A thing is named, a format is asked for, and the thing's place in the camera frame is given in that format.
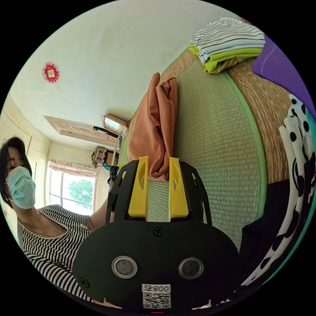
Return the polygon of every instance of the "striped fabric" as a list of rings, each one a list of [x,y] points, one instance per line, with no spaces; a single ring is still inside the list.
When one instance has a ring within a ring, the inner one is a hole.
[[[66,230],[60,237],[39,237],[19,221],[17,236],[24,254],[46,279],[59,288],[92,301],[82,291],[72,275],[72,265],[82,242],[90,235],[90,216],[65,210],[60,205],[49,205],[38,210]]]
[[[199,49],[205,63],[210,55],[240,48],[263,48],[264,33],[257,27],[229,17],[222,17],[197,31],[190,42]]]

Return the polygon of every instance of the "curtain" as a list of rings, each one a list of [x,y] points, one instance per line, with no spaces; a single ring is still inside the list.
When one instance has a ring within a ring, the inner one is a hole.
[[[96,172],[95,168],[73,164],[71,162],[50,159],[48,162],[48,166],[52,170],[61,171],[71,175],[78,175],[80,177],[89,177],[95,179],[98,177],[98,173]]]

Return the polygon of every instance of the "woven mat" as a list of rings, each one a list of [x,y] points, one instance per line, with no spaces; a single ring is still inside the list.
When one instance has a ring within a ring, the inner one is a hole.
[[[252,72],[254,60],[245,60],[227,69],[227,72],[242,92],[256,120],[264,145],[267,181],[270,184],[289,179],[279,126],[283,125],[291,104],[285,89]]]
[[[192,54],[192,52],[189,49],[186,49],[176,60],[174,60],[167,69],[160,75],[160,83],[163,83],[170,77],[178,78],[179,75],[187,69],[195,60],[198,60],[198,56],[195,54]],[[121,150],[120,155],[118,158],[118,165],[121,165],[122,163],[127,163],[127,143],[129,139],[129,135],[132,131],[137,111],[132,116],[131,120],[129,121],[128,125],[128,133],[122,140],[121,144]]]
[[[262,213],[266,170],[254,119],[229,79],[225,72],[205,73],[199,60],[180,71],[175,156],[198,170],[214,226],[239,248],[242,228]],[[127,162],[124,151],[122,163]],[[168,183],[149,181],[150,221],[168,221],[168,188]]]

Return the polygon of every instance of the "white fabric with black dots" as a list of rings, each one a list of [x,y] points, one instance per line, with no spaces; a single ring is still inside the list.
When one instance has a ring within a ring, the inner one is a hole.
[[[311,159],[315,149],[305,114],[305,106],[292,94],[289,96],[292,105],[288,111],[288,116],[284,119],[284,125],[279,128],[290,174],[290,197],[287,212],[273,245],[260,265],[242,285],[249,285],[259,278],[285,251],[299,222],[304,194],[307,194],[307,192],[304,192],[304,164]]]

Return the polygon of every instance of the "wall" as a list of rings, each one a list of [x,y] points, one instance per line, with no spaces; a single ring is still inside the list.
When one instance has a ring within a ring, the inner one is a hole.
[[[22,138],[25,143],[27,158],[33,171],[36,184],[36,208],[45,206],[45,178],[47,171],[47,154],[51,140],[35,128],[19,111],[10,96],[7,97],[0,115],[0,144],[13,136]],[[16,238],[16,214],[2,201],[1,207],[5,211],[8,225]]]
[[[92,150],[52,142],[49,149],[48,158],[92,167],[92,153]],[[99,209],[108,196],[109,185],[107,180],[110,177],[109,171],[105,168],[99,167],[97,172],[98,179],[96,183],[95,210]]]
[[[238,18],[197,0],[120,0],[96,7],[40,45],[14,81],[13,100],[30,122],[60,143],[73,140],[57,134],[44,116],[92,126],[102,126],[107,113],[129,120],[152,75],[189,46],[192,34],[222,16]],[[42,76],[48,61],[60,72],[53,84]]]

